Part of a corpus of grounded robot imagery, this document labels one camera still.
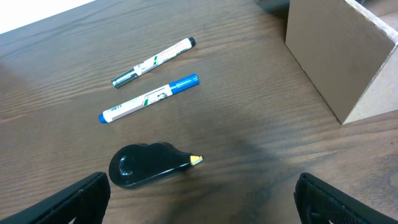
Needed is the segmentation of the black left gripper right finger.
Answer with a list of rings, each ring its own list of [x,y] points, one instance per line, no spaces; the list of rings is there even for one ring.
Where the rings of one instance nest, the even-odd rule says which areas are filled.
[[[397,224],[309,173],[296,183],[294,200],[302,224]]]

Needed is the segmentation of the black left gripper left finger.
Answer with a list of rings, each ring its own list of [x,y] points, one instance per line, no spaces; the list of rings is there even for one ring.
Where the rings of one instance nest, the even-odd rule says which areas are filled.
[[[110,194],[106,173],[95,172],[1,223],[101,223]]]

